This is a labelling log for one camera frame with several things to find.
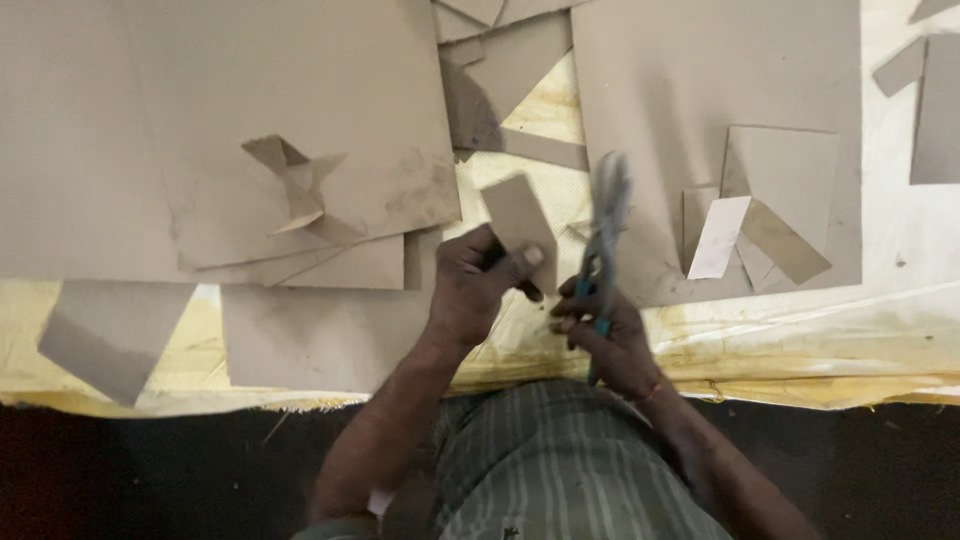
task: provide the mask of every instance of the work surface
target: work surface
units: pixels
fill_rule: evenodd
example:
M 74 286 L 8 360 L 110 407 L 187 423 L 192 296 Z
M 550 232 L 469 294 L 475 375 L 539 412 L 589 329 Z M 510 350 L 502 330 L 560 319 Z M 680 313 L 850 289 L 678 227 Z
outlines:
M 957 10 L 907 26 L 913 9 L 913 3 L 895 0 L 862 2 L 863 284 L 645 309 L 658 362 L 684 392 L 820 408 L 958 401 L 960 191 L 949 184 L 909 185 L 916 85 L 888 99 L 871 78 L 915 36 L 960 30 Z M 582 143 L 576 87 L 568 54 L 505 127 Z M 444 230 L 444 237 L 484 221 L 478 189 L 518 169 L 530 176 L 554 224 L 588 217 L 586 173 L 479 152 L 458 165 L 464 222 Z M 582 242 L 573 231 L 564 231 L 558 241 L 561 275 L 572 274 Z M 218 289 L 201 285 L 136 410 L 121 408 L 36 352 L 59 290 L 55 282 L 0 282 L 4 402 L 134 416 L 336 406 L 367 397 L 232 387 Z M 518 294 L 508 296 L 491 339 L 468 358 L 451 390 L 584 377 L 586 357 L 564 352 L 547 332 L 546 320 L 546 311 Z M 396 351 L 396 358 L 404 353 Z

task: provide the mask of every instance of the floor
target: floor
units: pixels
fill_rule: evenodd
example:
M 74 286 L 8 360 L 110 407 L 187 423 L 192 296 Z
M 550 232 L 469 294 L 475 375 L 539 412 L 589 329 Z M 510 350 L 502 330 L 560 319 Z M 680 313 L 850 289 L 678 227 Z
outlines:
M 696 406 L 829 537 L 960 529 L 960 407 Z M 289 538 L 356 410 L 128 421 L 0 407 L 0 538 Z M 389 537 L 428 536 L 428 457 L 391 508 Z

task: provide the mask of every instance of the cardboard piece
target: cardboard piece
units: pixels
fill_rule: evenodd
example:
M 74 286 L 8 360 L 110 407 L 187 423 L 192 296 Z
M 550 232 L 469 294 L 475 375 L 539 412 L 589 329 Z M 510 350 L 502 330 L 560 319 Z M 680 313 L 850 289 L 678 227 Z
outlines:
M 407 236 L 416 290 L 222 287 L 230 383 L 375 391 L 420 336 L 433 295 L 441 232 Z
M 960 5 L 960 0 L 920 0 L 917 9 L 910 15 L 910 24 L 920 22 L 958 5 Z
M 7 2 L 0 3 L 0 19 L 0 66 L 9 76 L 0 110 L 0 230 L 11 232 L 0 234 L 0 277 L 268 282 L 316 265 L 314 255 L 295 255 L 204 272 L 179 269 L 178 230 L 123 7 L 105 0 Z M 239 147 L 243 140 L 228 141 L 238 162 L 283 197 L 272 173 Z M 202 154 L 195 162 L 208 166 Z M 277 223 L 288 210 L 284 203 Z M 351 257 L 348 251 L 341 262 Z M 351 276 L 361 281 L 365 273 Z
M 544 294 L 557 290 L 557 238 L 543 215 L 525 174 L 517 174 L 481 191 L 491 227 L 509 252 L 529 244 L 543 249 L 543 264 L 531 282 Z
M 797 285 L 826 272 L 832 266 L 827 258 L 756 197 L 750 201 L 741 231 Z
M 566 10 L 588 0 L 505 0 L 503 9 L 496 19 L 495 29 L 510 26 L 519 21 L 527 20 L 538 15 Z M 480 36 L 491 28 L 469 17 L 448 8 L 442 3 L 434 2 L 434 17 L 437 27 L 437 42 L 449 43 L 468 37 Z
M 455 148 L 502 148 L 500 123 L 572 45 L 569 17 L 553 13 L 483 37 L 484 59 L 442 64 Z
M 505 0 L 434 0 L 453 11 L 483 24 L 493 26 L 496 17 L 500 15 Z
M 192 284 L 65 282 L 36 349 L 133 406 L 193 294 Z
M 930 36 L 911 184 L 960 184 L 960 34 Z
M 837 144 L 835 134 L 731 126 L 721 196 L 757 197 L 822 251 L 827 247 Z M 786 279 L 743 235 L 736 246 L 754 292 Z
M 917 37 L 874 72 L 874 81 L 887 97 L 919 81 L 926 62 L 926 36 Z
M 128 2 L 181 264 L 348 246 L 460 217 L 430 4 L 380 8 Z M 289 221 L 286 194 L 238 146 L 269 133 L 331 164 L 319 180 L 326 214 L 303 230 L 270 235 Z
M 682 271 L 682 194 L 721 184 L 731 124 L 839 137 L 823 253 L 833 267 L 763 293 L 861 282 L 859 12 L 856 0 L 603 0 L 571 10 L 591 164 L 622 150 L 634 173 L 636 211 L 618 245 L 625 293 L 646 307 L 754 294 L 745 272 L 691 281 Z
M 440 58 L 453 65 L 470 65 L 484 58 L 483 41 L 479 37 L 464 39 L 456 43 L 440 45 Z
M 723 278 L 750 199 L 749 196 L 733 197 L 710 203 L 707 219 L 686 275 L 688 280 Z

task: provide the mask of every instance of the striped shirt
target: striped shirt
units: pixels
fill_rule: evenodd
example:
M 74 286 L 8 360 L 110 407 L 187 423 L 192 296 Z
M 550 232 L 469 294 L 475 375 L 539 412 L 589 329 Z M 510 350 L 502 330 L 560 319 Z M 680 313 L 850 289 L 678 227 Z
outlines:
M 542 380 L 446 400 L 435 439 L 442 539 L 730 538 L 607 390 Z M 295 540 L 368 538 L 347 519 Z

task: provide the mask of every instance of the person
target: person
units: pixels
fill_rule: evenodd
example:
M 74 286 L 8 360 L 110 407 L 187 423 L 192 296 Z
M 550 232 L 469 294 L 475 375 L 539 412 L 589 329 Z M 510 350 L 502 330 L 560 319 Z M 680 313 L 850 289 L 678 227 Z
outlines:
M 385 494 L 434 431 L 441 538 L 817 538 L 780 490 L 677 393 L 654 362 L 639 312 L 616 299 L 608 337 L 598 297 L 560 287 L 552 330 L 590 353 L 607 388 L 541 380 L 444 399 L 491 331 L 501 297 L 542 260 L 530 246 L 489 270 L 489 226 L 437 251 L 428 323 L 410 353 L 336 440 L 296 540 L 373 539 Z

